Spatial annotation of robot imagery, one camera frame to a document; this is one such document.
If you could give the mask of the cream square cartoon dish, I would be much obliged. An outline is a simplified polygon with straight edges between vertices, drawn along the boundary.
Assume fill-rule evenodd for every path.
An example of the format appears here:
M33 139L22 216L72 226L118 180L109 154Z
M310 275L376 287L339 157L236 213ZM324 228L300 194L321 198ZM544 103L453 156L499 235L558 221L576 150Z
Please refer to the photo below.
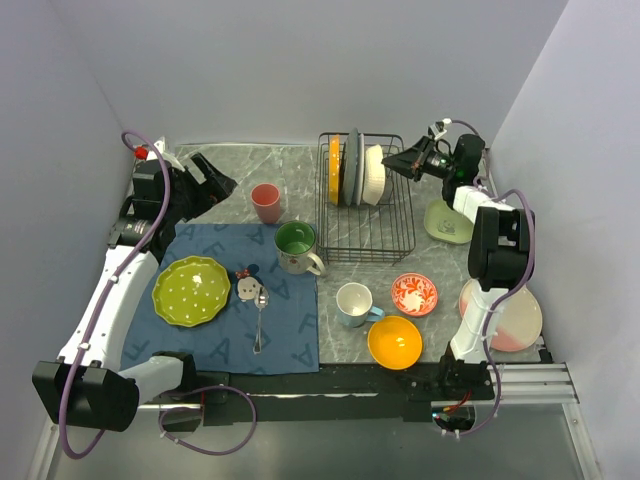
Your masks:
M382 147L373 145L367 148L364 159L362 200L369 205L377 205L384 193L386 183Z

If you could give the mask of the teal rim white plate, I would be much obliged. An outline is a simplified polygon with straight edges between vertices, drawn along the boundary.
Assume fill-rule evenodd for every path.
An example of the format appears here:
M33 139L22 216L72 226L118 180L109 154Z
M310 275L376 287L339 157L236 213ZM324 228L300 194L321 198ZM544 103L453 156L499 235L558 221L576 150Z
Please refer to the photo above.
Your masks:
M365 139L364 134L360 133L358 136L358 160L357 160L357 176L354 187L354 203L359 206L362 201L362 192L364 184L365 174Z

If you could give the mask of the blue floral plate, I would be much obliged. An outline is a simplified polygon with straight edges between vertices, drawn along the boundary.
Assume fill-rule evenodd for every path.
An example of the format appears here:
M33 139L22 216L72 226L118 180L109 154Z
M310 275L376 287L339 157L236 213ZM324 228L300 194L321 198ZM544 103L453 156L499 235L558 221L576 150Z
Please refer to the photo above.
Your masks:
M346 206L354 202L358 179L359 163L359 130L353 128L346 139L344 147L344 175L342 196Z

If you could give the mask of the green square panda dish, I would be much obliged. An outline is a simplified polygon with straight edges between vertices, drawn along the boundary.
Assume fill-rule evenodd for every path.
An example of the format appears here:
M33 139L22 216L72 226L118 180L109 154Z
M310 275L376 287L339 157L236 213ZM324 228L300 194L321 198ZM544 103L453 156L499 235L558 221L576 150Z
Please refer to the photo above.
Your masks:
M454 245L469 243L473 234L473 223L464 215L451 210L442 199L428 204L424 228L431 238Z

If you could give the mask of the orange polka dot plate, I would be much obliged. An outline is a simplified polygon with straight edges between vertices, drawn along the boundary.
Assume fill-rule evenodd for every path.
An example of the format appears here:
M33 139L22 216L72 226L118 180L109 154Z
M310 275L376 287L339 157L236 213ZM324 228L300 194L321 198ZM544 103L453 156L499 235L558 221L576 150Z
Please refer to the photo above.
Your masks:
M339 135L333 135L329 141L329 173L328 173L328 194L331 204L339 205L340 196L340 168L341 168L341 142Z

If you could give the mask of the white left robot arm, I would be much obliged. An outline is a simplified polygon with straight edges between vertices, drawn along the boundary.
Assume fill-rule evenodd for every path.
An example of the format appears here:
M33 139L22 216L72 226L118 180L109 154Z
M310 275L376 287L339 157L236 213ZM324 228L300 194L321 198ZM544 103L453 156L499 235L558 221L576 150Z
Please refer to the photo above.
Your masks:
M228 198L237 183L202 154L188 168L150 159L137 165L107 244L98 285L75 332L53 361L40 361L32 383L50 419L65 426L122 432L139 405L166 393L190 400L198 389L192 355L156 351L122 369L125 338L147 285L157 273L180 221L196 218Z

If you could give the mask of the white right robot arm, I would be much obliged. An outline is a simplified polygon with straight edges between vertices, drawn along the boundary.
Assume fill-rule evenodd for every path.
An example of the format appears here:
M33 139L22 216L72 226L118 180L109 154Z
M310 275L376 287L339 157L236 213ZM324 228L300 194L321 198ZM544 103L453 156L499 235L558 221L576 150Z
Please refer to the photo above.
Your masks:
M474 184L484 153L484 140L474 134L460 136L449 155L438 150L435 139L424 136L382 160L389 170L413 181L423 175L441 179L444 202L473 223L467 262L475 281L472 301L448 346L448 355L458 364L437 375L439 391L452 399L472 386L470 371L460 363L490 361L490 342L503 304L526 284L534 268L535 221L529 207L511 207Z

